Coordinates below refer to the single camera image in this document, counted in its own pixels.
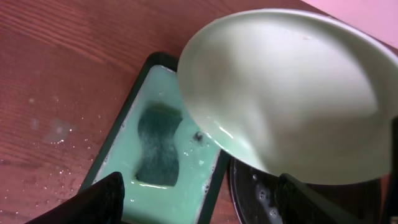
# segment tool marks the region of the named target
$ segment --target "water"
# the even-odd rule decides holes
[[[156,101],[180,110],[183,117],[174,136],[180,163],[178,181],[174,187],[151,185],[135,179],[142,156],[137,134],[138,121],[148,102]],[[196,223],[219,153],[220,148],[201,133],[189,117],[174,72],[154,66],[94,182],[114,171],[122,173],[126,189],[123,210],[125,222]]]

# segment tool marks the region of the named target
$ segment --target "wood grain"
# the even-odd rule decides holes
[[[76,194],[150,53],[179,56],[212,20],[265,7],[322,13],[299,0],[0,0],[0,223]],[[211,222],[239,223],[225,178]]]

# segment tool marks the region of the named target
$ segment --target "dark spot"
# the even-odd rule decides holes
[[[197,142],[202,142],[203,133],[201,133],[200,131],[196,132],[195,135],[193,135],[193,140],[195,140]]]

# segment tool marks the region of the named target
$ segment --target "bowl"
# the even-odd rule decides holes
[[[183,102],[226,152],[311,184],[350,184],[391,168],[398,59],[335,19],[260,9],[197,32],[178,63]]]

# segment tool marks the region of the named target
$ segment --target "pink object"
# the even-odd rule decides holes
[[[303,0],[398,49],[398,0]]]

